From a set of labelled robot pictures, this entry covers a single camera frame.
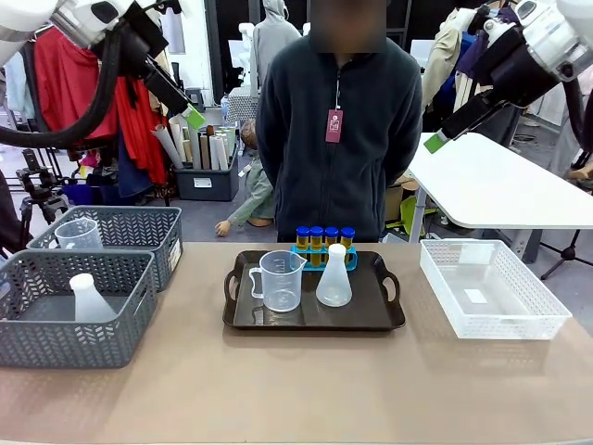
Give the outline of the patterned grey table cloth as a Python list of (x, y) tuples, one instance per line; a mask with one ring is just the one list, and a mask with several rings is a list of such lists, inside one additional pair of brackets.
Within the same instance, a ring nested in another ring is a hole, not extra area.
[(227, 122), (236, 123), (257, 117), (259, 97), (251, 95), (250, 86), (235, 87), (228, 94)]

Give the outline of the long red hanging dress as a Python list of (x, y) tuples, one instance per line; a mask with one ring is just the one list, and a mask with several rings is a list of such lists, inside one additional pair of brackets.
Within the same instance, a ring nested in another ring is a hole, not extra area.
[(164, 149), (153, 131), (164, 122), (163, 116), (151, 108), (148, 90), (140, 80), (119, 77), (115, 99), (123, 139), (135, 165), (148, 173), (153, 184), (163, 185), (168, 179)]

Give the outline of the cream paper roll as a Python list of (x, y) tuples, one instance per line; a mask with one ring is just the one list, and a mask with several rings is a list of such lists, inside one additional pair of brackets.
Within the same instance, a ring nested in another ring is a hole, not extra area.
[(181, 116), (173, 116), (169, 119), (173, 143), (177, 149), (181, 162), (187, 162), (186, 150), (184, 147), (183, 123), (184, 119)]

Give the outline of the dark grey storage bin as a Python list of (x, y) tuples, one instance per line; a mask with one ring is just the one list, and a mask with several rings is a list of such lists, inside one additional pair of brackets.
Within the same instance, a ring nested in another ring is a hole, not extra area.
[(185, 169), (174, 169), (180, 199), (195, 201), (232, 201), (239, 189), (238, 149), (230, 159), (226, 171), (193, 170), (189, 163)]

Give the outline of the white table with metal legs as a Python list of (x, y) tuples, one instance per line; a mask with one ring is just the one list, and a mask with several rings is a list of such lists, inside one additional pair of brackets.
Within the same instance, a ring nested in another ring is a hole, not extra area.
[(420, 240), (429, 197), (458, 226), (509, 229), (522, 257), (535, 230), (593, 230), (593, 197), (479, 133), (467, 133), (430, 153), (423, 133), (409, 166), (419, 184), (410, 232)]

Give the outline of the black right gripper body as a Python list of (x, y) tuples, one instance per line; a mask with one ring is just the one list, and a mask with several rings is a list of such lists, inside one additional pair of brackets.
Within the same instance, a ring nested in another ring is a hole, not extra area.
[(475, 79), (490, 88), (475, 96), (480, 109), (525, 107), (559, 82), (561, 45), (552, 33), (517, 23), (487, 22), (488, 47), (475, 64)]

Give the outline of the red hanging coat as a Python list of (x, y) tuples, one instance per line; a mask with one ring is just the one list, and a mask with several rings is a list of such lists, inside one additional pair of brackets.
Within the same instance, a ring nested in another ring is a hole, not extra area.
[(57, 132), (74, 121), (69, 88), (60, 59), (64, 35), (50, 28), (38, 36), (34, 46), (34, 64), (42, 116), (49, 130)]

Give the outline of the mannequin in grey hoodie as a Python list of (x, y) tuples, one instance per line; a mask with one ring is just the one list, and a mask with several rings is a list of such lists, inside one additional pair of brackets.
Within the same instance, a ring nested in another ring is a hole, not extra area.
[(262, 0), (265, 19), (253, 31), (250, 55), (250, 92), (259, 95), (268, 68), (276, 55), (301, 37), (297, 28), (288, 21), (284, 0)]

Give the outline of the grey basket with white label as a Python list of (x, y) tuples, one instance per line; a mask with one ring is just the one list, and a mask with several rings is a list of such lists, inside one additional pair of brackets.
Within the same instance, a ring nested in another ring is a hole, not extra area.
[(164, 291), (183, 255), (182, 210), (177, 207), (76, 206), (27, 244), (28, 248), (56, 248), (56, 229), (87, 218), (98, 224), (106, 249), (148, 250), (155, 256), (155, 286)]

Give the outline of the clear plastic measuring cup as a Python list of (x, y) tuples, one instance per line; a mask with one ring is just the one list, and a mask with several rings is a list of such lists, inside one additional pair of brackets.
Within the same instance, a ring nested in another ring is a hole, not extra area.
[(62, 223), (55, 236), (64, 249), (101, 249), (103, 247), (98, 222), (82, 217)]
[(251, 268), (251, 295), (273, 312), (290, 312), (300, 305), (302, 273), (306, 260), (293, 251), (265, 253), (259, 266)]

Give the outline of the translucent white conical flask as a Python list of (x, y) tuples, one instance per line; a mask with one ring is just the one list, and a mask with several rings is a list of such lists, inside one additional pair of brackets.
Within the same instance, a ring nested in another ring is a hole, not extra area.
[(341, 244), (332, 244), (328, 249), (328, 261), (316, 289), (317, 300), (325, 306), (343, 307), (352, 299), (346, 255), (347, 249)]
[(75, 321), (79, 323), (107, 323), (117, 314), (95, 288), (90, 273), (79, 273), (69, 280), (75, 297)]

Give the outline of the red hanging hoodie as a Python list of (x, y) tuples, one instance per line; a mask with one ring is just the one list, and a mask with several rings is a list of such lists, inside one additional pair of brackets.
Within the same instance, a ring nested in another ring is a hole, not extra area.
[[(99, 79), (99, 60), (94, 53), (73, 44), (63, 44), (61, 61), (66, 75), (65, 85), (69, 97), (66, 124), (80, 119), (91, 105)], [(88, 139), (114, 136), (118, 130), (117, 106), (114, 100), (101, 124), (90, 133)]]

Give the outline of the grey paper roll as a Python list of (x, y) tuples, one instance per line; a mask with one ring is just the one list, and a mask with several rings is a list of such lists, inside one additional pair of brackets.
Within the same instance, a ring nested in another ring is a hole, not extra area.
[(201, 151), (200, 151), (200, 136), (198, 130), (193, 127), (188, 128), (190, 148), (192, 155), (192, 164), (194, 170), (202, 169)]

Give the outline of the blue test tube rack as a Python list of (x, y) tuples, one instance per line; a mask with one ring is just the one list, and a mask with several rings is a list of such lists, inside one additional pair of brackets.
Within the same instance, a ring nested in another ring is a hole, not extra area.
[[(290, 247), (290, 250), (307, 260), (304, 267), (304, 270), (306, 272), (320, 273), (325, 270), (326, 260), (329, 258), (329, 248), (325, 245), (322, 245), (322, 248), (320, 250), (315, 250), (312, 248), (300, 249), (297, 247), (297, 245), (293, 245)], [(319, 265), (314, 265), (311, 262), (313, 256), (321, 258), (321, 262)], [(355, 248), (349, 248), (347, 250), (346, 260), (346, 270), (348, 272), (354, 271), (358, 266), (358, 252)]]

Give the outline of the bare white mannequin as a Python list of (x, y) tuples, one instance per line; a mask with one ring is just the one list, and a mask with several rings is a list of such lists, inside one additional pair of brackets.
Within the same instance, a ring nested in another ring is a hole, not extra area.
[(238, 25), (241, 33), (243, 50), (239, 54), (239, 60), (243, 69), (243, 86), (251, 85), (251, 50), (253, 44), (253, 33), (255, 25), (251, 22), (243, 22)]

